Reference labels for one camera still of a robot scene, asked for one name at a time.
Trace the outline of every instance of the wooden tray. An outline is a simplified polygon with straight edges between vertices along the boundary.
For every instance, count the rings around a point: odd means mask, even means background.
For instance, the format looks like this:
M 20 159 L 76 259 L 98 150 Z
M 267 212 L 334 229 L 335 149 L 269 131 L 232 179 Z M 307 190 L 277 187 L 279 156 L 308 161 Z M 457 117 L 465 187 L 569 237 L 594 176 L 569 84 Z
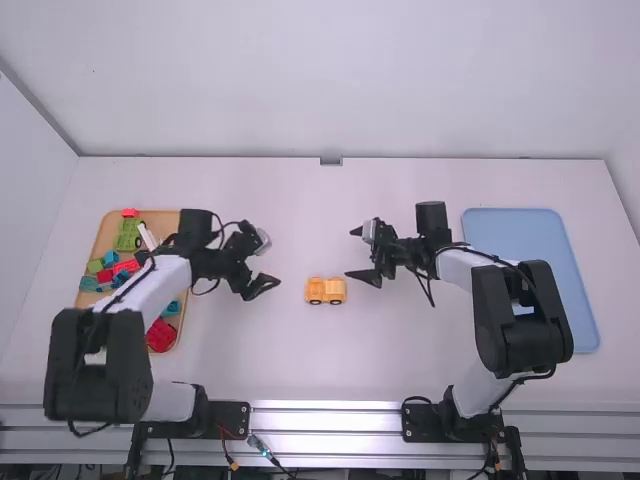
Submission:
M 178 231 L 178 221 L 180 220 L 180 212 L 178 211 L 164 211 L 164 210 L 141 210 L 140 218 L 147 224 L 147 228 L 153 233 L 153 236 L 158 242 L 167 238 L 172 233 Z M 93 248 L 91 249 L 91 255 L 87 261 L 93 258 L 101 258 L 109 250 L 113 250 L 113 244 L 116 236 L 118 235 L 118 225 L 122 220 L 121 210 L 113 210 L 107 213 L 100 223 L 100 228 L 96 234 L 96 239 L 93 242 Z M 133 257 L 133 253 L 118 252 L 120 255 L 120 261 L 129 260 Z M 165 318 L 164 321 L 173 326 L 178 332 L 176 341 L 167 349 L 166 352 L 158 353 L 149 348 L 149 353 L 156 355 L 163 355 L 169 353 L 175 348 L 180 341 L 180 334 L 182 333 L 182 324 L 184 320 L 184 313 L 187 309 L 187 293 L 189 290 L 185 290 L 176 300 L 180 300 L 182 309 L 180 315 L 174 315 L 172 317 Z M 96 303 L 101 298 L 111 295 L 110 292 L 81 292 L 78 291 L 76 296 L 75 306 L 77 308 L 87 308 Z

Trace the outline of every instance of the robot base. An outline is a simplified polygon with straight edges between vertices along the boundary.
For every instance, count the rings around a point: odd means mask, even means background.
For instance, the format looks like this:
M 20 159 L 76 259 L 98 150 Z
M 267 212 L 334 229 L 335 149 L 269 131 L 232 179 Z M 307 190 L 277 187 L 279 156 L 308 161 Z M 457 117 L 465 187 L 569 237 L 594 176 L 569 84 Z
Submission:
M 489 437 L 504 442 L 502 414 L 476 415 L 471 419 L 450 418 L 443 403 L 406 404 L 402 410 L 402 439 L 407 443 L 487 443 Z
M 220 440 L 246 440 L 249 434 L 251 405 L 248 402 L 208 400 L 202 407 L 204 420 L 199 425 L 189 422 L 143 422 L 147 438 L 203 438 Z

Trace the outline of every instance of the blue tray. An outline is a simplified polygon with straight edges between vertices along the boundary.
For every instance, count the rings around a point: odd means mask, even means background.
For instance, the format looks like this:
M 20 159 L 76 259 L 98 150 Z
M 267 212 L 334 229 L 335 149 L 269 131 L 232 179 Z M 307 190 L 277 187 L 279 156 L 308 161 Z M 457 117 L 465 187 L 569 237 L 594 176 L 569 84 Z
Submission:
M 465 240 L 508 260 L 546 260 L 553 269 L 577 353 L 600 345 L 580 270 L 562 218 L 550 209 L 470 208 L 462 215 Z

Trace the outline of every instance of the white backdrop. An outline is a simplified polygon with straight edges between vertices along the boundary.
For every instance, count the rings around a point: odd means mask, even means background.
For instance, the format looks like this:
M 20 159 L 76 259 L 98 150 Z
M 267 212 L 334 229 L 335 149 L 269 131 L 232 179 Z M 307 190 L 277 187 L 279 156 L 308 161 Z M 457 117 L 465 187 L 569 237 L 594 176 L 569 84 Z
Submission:
M 86 154 L 601 157 L 640 230 L 634 0 L 0 2 Z
M 77 163 L 0 72 L 0 358 Z

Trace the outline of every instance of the green toy block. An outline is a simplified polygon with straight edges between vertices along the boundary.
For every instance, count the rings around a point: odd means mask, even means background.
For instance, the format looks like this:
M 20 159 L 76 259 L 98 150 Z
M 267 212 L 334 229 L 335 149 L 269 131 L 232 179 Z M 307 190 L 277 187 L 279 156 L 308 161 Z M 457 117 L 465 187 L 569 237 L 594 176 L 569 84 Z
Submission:
M 95 258 L 89 261 L 89 263 L 87 263 L 87 271 L 89 273 L 98 273 L 103 268 L 104 268 L 104 263 L 102 263 L 101 258 Z
M 116 237 L 113 248 L 118 252 L 135 252 L 142 246 L 142 239 L 136 230 L 135 233 L 121 233 Z
M 120 220 L 118 230 L 120 230 L 121 233 L 138 233 L 138 225 L 141 223 L 144 223 L 141 218 L 123 218 Z
M 113 287 L 110 283 L 101 283 L 96 287 L 96 292 L 108 292 L 109 290 L 113 290 Z
M 96 280 L 96 277 L 85 275 L 80 279 L 78 289 L 81 292 L 95 292 L 96 288 L 98 288 L 98 280 Z

